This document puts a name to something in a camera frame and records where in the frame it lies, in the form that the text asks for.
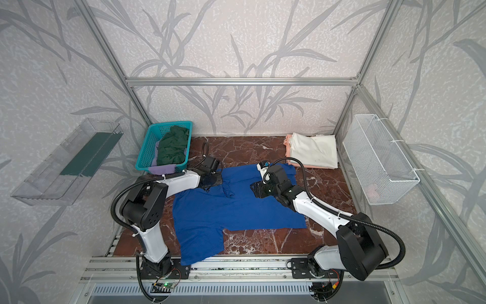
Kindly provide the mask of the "blue t shirt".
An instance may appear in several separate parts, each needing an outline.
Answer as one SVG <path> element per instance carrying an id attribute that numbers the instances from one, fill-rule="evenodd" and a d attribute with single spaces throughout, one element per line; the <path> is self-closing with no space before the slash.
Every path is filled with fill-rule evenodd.
<path id="1" fill-rule="evenodd" d="M 256 198 L 251 185 L 261 180 L 255 164 L 225 168 L 222 184 L 177 193 L 173 220 L 181 263 L 192 265 L 224 250 L 223 231 L 304 229 L 304 215 L 273 196 Z"/>

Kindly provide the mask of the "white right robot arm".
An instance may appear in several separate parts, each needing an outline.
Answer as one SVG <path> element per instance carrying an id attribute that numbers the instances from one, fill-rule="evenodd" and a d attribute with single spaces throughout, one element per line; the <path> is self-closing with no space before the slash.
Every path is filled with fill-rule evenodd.
<path id="1" fill-rule="evenodd" d="M 342 212 L 309 195 L 305 188 L 290 180 L 281 165 L 261 162 L 257 170 L 262 181 L 251 185 L 255 197 L 273 196 L 284 207 L 321 225 L 336 239 L 336 245 L 319 246 L 308 255 L 308 268 L 313 276 L 347 271 L 364 281 L 389 255 L 367 215 Z"/>

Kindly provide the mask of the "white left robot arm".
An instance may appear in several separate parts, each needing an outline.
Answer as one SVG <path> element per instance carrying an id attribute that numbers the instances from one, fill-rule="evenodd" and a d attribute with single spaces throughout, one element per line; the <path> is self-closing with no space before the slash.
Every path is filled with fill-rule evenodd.
<path id="1" fill-rule="evenodd" d="M 222 184 L 220 161 L 205 157 L 195 168 L 161 176 L 141 176 L 112 201 L 113 220 L 132 231 L 143 247 L 138 263 L 156 277 L 166 277 L 174 268 L 170 251 L 163 240 L 160 220 L 166 199 L 190 189 L 209 190 Z"/>

